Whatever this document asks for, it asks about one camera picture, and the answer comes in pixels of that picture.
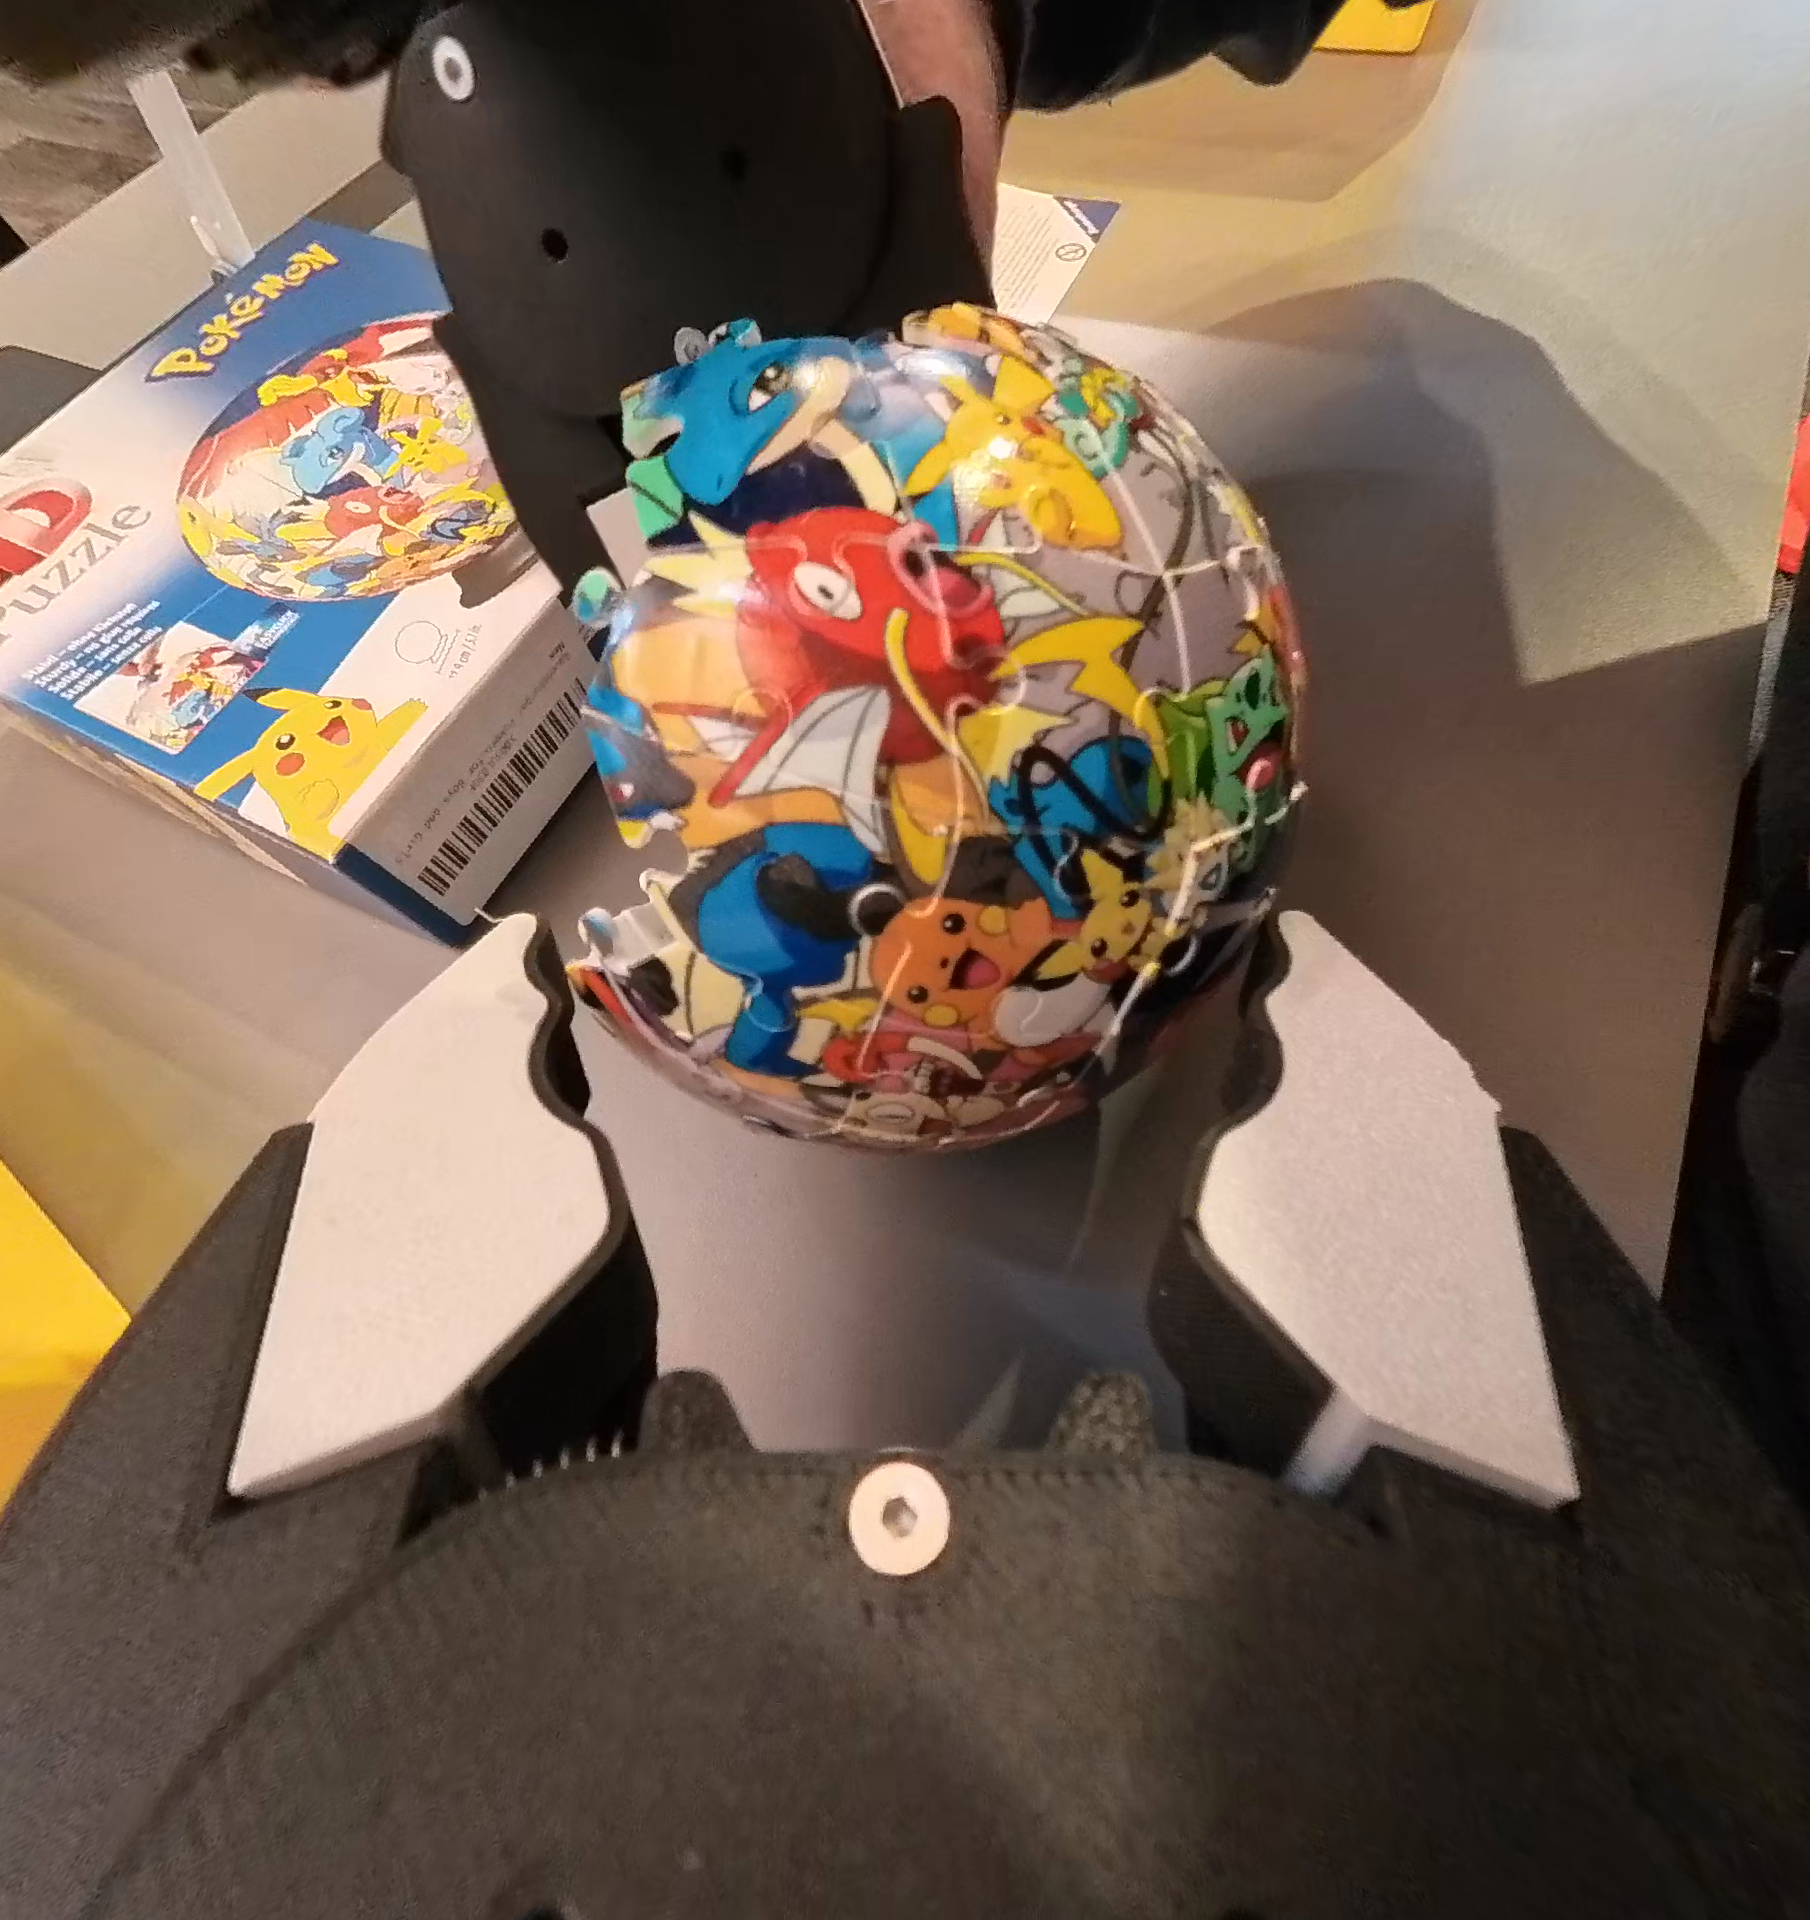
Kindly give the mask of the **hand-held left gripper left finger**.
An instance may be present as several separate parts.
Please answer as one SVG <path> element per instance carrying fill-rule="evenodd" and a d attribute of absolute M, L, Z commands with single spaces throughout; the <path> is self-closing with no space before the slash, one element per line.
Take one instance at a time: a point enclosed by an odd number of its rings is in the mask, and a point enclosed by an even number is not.
<path fill-rule="evenodd" d="M 612 1429 L 658 1355 L 644 1245 L 590 1100 L 558 940 L 496 920 L 398 1007 L 312 1114 L 228 1468 L 263 1502 L 558 1388 L 563 1444 Z"/>

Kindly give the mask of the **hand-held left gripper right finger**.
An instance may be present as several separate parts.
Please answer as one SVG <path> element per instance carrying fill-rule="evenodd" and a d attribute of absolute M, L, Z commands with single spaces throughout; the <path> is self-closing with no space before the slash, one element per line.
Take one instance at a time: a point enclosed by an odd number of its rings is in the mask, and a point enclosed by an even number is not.
<path fill-rule="evenodd" d="M 1465 1056 L 1282 912 L 1233 1072 L 1147 1295 L 1181 1449 L 1325 1502 L 1398 1454 L 1575 1504 L 1499 1107 Z"/>

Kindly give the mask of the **colourful puzzle ball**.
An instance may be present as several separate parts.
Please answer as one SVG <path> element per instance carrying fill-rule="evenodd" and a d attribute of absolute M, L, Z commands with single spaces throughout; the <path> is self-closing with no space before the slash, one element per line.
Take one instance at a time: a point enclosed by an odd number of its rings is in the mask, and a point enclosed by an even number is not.
<path fill-rule="evenodd" d="M 585 575 L 624 843 L 575 992 L 788 1138 L 936 1153 L 1084 1112 L 1228 983 L 1302 803 L 1263 518 L 1144 376 L 953 300 L 690 331 L 624 394 L 644 564 Z"/>

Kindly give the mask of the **person's right forearm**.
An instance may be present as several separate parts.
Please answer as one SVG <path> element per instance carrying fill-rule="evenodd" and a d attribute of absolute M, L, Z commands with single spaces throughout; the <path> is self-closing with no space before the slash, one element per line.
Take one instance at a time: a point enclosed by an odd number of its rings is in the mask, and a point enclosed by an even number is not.
<path fill-rule="evenodd" d="M 1064 110 L 1220 60 L 1286 81 L 1341 2 L 988 2 L 1013 108 Z"/>

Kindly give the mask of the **blue puzzle box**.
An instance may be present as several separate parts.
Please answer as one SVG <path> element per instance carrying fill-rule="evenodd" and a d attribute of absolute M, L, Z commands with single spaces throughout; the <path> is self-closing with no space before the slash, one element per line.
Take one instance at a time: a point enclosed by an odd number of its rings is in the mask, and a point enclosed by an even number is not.
<path fill-rule="evenodd" d="M 447 943 L 593 773 L 593 662 L 425 253 L 304 221 L 0 457 L 0 715 Z"/>

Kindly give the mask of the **person's right hand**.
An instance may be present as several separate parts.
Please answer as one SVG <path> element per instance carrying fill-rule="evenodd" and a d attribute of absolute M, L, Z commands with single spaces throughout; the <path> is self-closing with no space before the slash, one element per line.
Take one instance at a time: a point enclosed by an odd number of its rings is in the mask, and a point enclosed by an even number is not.
<path fill-rule="evenodd" d="M 988 239 L 1013 104 L 987 2 L 864 2 L 901 107 L 948 103 L 960 119 L 966 204 Z"/>

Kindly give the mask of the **white instruction sheet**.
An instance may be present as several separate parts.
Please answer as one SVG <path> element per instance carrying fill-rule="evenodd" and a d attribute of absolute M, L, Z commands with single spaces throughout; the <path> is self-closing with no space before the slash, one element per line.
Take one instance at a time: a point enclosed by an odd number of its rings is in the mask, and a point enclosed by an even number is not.
<path fill-rule="evenodd" d="M 1002 182 L 988 257 L 992 309 L 1019 323 L 1051 321 L 1120 206 Z"/>

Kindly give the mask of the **white desk stand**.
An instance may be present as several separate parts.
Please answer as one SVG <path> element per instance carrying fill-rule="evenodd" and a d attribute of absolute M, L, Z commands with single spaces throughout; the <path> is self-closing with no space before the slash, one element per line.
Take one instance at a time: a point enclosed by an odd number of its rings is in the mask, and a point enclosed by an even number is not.
<path fill-rule="evenodd" d="M 171 74 L 141 71 L 127 79 L 127 92 L 171 172 L 215 277 L 240 276 L 256 248 Z"/>

